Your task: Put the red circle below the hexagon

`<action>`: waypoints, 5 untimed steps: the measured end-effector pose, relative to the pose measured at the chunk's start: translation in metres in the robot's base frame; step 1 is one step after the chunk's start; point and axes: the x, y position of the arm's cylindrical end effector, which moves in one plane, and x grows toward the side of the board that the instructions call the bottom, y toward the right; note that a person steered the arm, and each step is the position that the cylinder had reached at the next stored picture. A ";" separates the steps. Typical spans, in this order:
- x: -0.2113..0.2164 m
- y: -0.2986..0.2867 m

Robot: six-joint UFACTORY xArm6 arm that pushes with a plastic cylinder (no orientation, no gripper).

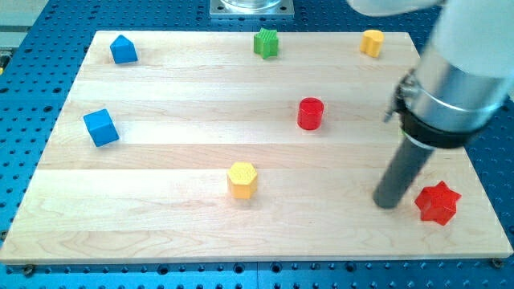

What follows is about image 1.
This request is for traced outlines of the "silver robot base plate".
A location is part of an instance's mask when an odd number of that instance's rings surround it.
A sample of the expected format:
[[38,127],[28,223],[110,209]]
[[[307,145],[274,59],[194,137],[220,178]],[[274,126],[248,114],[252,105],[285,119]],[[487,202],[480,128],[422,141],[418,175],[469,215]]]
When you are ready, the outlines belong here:
[[210,0],[211,18],[293,17],[293,0]]

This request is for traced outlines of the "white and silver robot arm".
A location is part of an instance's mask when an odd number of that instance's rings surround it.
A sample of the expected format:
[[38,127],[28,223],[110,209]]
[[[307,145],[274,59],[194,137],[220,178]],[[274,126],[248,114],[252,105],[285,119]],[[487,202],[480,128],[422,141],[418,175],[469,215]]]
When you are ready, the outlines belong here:
[[441,1],[416,67],[398,84],[406,147],[455,149],[480,134],[513,85],[513,0]]

